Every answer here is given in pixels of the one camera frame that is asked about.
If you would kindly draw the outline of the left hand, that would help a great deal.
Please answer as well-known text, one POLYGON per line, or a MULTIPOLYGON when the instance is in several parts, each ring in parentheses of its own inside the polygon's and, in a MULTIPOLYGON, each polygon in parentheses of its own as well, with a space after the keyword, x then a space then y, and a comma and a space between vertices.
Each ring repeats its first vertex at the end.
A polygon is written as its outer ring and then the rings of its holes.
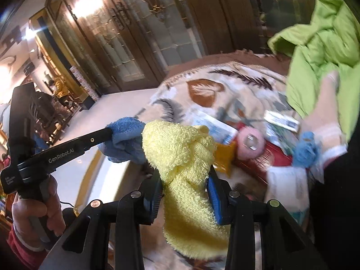
POLYGON ((40 252, 45 247, 32 227, 29 217, 47 216, 46 226, 56 236, 60 236, 66 227, 57 193, 57 182, 52 176, 49 177, 48 191, 49 199, 45 203, 33 199, 22 199, 16 194, 12 204, 13 228, 16 237, 23 246, 35 252, 40 252))

